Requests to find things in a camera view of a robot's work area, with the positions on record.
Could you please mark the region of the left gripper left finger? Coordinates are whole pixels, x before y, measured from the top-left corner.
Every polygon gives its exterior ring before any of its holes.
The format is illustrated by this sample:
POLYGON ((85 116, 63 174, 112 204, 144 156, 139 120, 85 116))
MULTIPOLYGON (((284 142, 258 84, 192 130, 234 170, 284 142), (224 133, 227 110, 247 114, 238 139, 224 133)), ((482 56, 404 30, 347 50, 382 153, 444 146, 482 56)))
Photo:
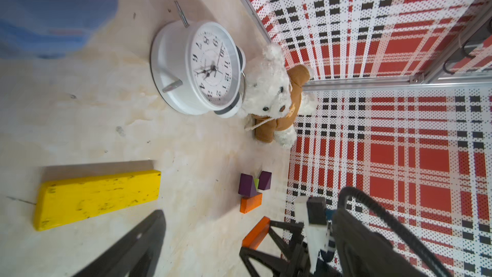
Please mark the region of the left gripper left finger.
POLYGON ((154 276, 166 220, 155 210, 76 276, 154 276))

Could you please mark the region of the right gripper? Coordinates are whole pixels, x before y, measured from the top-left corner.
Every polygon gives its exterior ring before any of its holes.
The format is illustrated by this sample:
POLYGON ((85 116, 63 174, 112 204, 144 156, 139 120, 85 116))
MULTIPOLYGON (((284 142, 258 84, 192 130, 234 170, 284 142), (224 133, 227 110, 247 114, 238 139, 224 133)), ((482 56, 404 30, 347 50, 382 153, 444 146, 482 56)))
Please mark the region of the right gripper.
POLYGON ((335 243, 331 239, 328 241, 327 251, 320 250, 314 264, 311 264, 308 246, 302 235, 303 228, 304 223, 270 221, 269 236, 288 260, 241 247, 239 256, 250 276, 259 276, 251 260, 259 262, 274 276, 342 276, 342 273, 330 265, 336 251, 335 243), (284 232, 291 235, 289 241, 283 237, 284 232))

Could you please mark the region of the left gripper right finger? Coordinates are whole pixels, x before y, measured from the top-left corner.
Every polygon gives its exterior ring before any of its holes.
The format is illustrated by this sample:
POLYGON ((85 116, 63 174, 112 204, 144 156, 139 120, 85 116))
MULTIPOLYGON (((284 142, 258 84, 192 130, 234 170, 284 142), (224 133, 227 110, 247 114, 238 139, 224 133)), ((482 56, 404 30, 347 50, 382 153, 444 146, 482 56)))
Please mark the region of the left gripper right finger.
POLYGON ((334 213, 332 228, 343 276, 423 275, 346 210, 334 213))

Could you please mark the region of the orange trapezoid block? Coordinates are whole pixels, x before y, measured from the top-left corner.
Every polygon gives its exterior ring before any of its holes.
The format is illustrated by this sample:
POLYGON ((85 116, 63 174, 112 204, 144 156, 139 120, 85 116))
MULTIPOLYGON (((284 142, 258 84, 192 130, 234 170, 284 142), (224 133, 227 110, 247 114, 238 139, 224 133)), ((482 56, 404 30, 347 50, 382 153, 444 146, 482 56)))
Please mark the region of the orange trapezoid block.
POLYGON ((240 212, 242 214, 247 214, 252 210, 257 209, 259 206, 261 206, 262 201, 263 201, 262 193, 258 193, 256 196, 253 197, 242 197, 240 203, 240 212))

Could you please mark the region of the purple triangle block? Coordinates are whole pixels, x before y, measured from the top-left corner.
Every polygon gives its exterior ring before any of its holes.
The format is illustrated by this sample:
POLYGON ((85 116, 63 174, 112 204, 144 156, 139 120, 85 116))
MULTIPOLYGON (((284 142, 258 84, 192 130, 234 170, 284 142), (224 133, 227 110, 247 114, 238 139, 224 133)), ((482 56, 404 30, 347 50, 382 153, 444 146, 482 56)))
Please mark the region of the purple triangle block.
POLYGON ((258 194, 255 178, 250 174, 241 174, 238 193, 243 197, 255 197, 258 194))
POLYGON ((262 171, 259 176, 258 189, 261 191, 267 191, 271 187, 272 173, 268 171, 262 171))

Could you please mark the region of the orange rectangular block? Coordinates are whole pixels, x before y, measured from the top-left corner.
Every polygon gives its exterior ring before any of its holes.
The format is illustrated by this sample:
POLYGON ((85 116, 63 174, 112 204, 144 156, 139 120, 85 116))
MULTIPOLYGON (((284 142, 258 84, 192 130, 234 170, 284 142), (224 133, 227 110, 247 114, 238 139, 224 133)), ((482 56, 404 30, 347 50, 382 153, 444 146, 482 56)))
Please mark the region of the orange rectangular block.
POLYGON ((242 241, 242 247, 257 250, 259 245, 269 233, 270 218, 264 216, 255 227, 245 236, 242 241))

